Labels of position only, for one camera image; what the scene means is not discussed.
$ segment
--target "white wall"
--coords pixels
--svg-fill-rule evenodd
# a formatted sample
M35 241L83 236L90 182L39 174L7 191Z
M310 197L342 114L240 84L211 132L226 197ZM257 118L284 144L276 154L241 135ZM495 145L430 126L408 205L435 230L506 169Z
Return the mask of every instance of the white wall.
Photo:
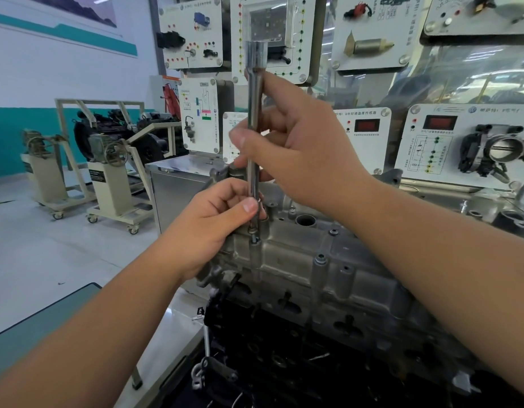
M149 2L113 4L137 57L0 26L0 107L53 108L57 97L145 101L158 74Z

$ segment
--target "cable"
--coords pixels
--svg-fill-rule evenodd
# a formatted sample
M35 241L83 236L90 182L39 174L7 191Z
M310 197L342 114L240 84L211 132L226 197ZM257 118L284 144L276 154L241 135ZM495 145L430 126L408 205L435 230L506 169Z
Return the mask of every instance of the cable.
M234 403L231 405L231 408L235 408L235 405L238 403L239 398L243 396L243 392L238 395L238 397L235 399Z

